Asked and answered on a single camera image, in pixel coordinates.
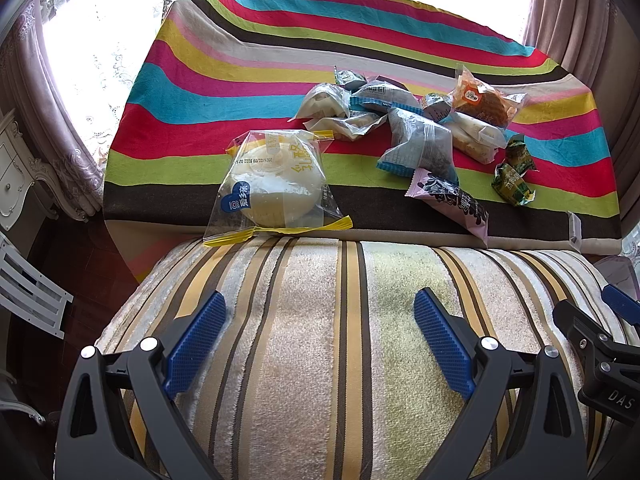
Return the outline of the green garlic pea packet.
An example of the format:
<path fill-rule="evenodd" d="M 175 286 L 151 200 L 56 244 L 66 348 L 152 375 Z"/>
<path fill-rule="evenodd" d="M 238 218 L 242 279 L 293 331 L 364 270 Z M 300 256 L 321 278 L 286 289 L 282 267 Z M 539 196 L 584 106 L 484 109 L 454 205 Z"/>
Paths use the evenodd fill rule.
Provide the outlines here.
<path fill-rule="evenodd" d="M 507 162 L 503 162 L 495 168 L 491 186 L 503 200 L 512 206 L 526 206 L 533 203 L 536 197 L 536 193 Z"/>

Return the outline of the pink chocolate snack wrapper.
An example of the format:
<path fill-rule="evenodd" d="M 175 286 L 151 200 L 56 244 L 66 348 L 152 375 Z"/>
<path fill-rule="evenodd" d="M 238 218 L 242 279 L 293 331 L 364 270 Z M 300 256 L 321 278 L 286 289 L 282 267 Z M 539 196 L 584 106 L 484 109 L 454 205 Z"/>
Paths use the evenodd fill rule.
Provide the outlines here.
<path fill-rule="evenodd" d="M 485 207 L 457 185 L 423 168 L 414 170 L 406 197 L 422 200 L 428 206 L 463 226 L 488 245 L 489 214 Z"/>

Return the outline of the clear white cake package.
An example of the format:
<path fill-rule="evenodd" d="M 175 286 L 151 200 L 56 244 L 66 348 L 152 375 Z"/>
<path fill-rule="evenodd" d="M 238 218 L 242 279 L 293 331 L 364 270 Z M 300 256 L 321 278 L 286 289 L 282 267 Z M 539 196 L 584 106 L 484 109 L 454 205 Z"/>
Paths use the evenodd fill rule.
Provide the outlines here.
<path fill-rule="evenodd" d="M 506 147 L 501 128 L 469 115 L 451 112 L 440 124 L 450 130 L 454 148 L 483 165 L 493 162 L 497 152 Z"/>

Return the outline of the orange tiger-stripe bread package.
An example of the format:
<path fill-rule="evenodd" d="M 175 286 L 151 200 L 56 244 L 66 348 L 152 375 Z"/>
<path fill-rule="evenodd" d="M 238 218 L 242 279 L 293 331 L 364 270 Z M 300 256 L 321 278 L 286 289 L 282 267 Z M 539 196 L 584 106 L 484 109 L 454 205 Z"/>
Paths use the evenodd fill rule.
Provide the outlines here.
<path fill-rule="evenodd" d="M 504 93 L 476 78 L 464 65 L 456 70 L 457 82 L 449 93 L 453 112 L 473 117 L 498 128 L 506 128 L 525 105 L 525 92 Z"/>

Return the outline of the grey snack bag blue edge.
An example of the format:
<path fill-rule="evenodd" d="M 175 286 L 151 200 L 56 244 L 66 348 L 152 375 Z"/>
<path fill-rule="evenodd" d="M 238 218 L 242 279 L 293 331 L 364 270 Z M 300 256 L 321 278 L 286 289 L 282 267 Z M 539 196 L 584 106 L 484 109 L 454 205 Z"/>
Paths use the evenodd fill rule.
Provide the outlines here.
<path fill-rule="evenodd" d="M 426 169 L 449 183 L 459 183 L 449 129 L 402 108 L 393 108 L 387 121 L 392 145 L 378 159 L 376 168 L 403 178 L 411 178 L 417 169 Z"/>

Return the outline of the round white bun package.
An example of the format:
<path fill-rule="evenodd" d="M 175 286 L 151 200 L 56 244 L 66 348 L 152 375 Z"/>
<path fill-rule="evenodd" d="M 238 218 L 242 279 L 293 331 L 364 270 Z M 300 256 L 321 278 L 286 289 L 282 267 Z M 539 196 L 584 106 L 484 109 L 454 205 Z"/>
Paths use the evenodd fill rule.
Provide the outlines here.
<path fill-rule="evenodd" d="M 332 141 L 329 130 L 299 129 L 250 130 L 234 139 L 203 243 L 220 247 L 262 233 L 351 229 L 323 169 L 322 154 Z"/>

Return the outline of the clear round-candies packet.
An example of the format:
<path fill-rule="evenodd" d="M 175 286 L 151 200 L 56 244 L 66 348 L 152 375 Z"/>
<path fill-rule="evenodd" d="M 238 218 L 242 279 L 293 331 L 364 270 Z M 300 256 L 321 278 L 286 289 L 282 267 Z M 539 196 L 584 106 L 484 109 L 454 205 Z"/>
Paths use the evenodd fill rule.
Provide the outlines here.
<path fill-rule="evenodd" d="M 370 131 L 386 122 L 386 115 L 378 116 L 371 112 L 355 112 L 349 117 L 322 117 L 304 122 L 307 130 L 331 131 L 335 139 L 358 141 Z"/>

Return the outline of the white nougat packet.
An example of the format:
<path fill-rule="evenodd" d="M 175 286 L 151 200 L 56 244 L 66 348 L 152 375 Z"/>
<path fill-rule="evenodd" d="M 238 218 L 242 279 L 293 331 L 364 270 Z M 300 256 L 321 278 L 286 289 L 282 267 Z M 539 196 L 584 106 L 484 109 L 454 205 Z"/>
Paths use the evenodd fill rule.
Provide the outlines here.
<path fill-rule="evenodd" d="M 295 119 L 322 118 L 322 117 L 348 117 L 350 93 L 337 84 L 322 82 L 312 87 L 303 97 L 302 104 Z"/>

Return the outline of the white slatted rack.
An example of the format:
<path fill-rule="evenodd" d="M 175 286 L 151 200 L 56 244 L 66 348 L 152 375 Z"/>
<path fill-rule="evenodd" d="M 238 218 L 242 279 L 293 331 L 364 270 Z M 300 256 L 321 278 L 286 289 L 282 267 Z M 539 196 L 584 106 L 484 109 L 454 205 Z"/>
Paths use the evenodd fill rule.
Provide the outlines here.
<path fill-rule="evenodd" d="M 1 305 L 33 326 L 63 339 L 65 308 L 74 296 L 34 268 L 1 234 Z"/>

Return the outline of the white ornate cabinet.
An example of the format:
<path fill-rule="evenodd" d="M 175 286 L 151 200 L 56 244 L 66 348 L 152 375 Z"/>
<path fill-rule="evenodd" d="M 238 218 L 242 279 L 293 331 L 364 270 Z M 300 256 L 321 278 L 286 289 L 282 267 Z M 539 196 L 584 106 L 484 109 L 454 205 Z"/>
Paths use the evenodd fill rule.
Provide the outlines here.
<path fill-rule="evenodd" d="M 24 208 L 29 189 L 42 182 L 54 191 L 52 170 L 28 148 L 14 110 L 1 118 L 1 227 L 13 228 Z"/>

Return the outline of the right brown curtain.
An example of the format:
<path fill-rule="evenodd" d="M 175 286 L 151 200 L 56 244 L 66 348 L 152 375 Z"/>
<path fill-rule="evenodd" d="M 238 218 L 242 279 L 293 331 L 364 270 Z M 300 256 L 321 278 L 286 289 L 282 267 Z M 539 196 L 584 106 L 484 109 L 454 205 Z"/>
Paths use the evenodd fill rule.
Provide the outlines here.
<path fill-rule="evenodd" d="M 524 40 L 591 89 L 630 232 L 639 223 L 639 37 L 614 0 L 530 0 Z"/>

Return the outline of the left beige curtain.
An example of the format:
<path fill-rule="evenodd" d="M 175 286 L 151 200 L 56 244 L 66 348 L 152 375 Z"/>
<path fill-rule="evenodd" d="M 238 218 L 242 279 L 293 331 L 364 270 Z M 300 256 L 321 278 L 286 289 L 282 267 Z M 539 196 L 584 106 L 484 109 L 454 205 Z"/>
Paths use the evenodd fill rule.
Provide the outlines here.
<path fill-rule="evenodd" d="M 40 0 L 25 0 L 1 44 L 1 109 L 15 110 L 36 154 L 52 166 L 63 196 L 87 218 L 102 207 L 103 171 L 76 128 L 54 82 L 42 33 Z"/>

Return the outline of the small green-white snack packet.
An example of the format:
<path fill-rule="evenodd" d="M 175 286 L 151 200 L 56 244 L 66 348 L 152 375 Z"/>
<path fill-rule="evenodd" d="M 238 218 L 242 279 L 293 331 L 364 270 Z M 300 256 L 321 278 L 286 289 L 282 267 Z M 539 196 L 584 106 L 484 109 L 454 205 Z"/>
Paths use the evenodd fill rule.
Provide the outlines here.
<path fill-rule="evenodd" d="M 341 70 L 337 66 L 334 67 L 334 79 L 339 87 L 349 92 L 359 90 L 368 82 L 365 76 L 355 73 L 352 70 Z"/>

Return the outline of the colourful striped tablecloth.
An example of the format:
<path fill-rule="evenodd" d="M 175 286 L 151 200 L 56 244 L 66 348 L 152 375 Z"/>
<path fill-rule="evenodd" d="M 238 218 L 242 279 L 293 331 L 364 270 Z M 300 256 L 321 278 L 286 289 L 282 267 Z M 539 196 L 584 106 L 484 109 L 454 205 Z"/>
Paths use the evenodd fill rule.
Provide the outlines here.
<path fill-rule="evenodd" d="M 404 193 L 383 155 L 387 115 L 454 127 L 432 163 L 488 210 L 488 233 L 524 247 L 574 236 L 620 247 L 620 206 L 591 91 L 493 30 L 408 0 L 179 0 L 160 25 L 108 153 L 104 217 L 134 273 L 206 226 L 249 131 L 331 137 L 326 177 L 354 228 L 455 233 Z"/>

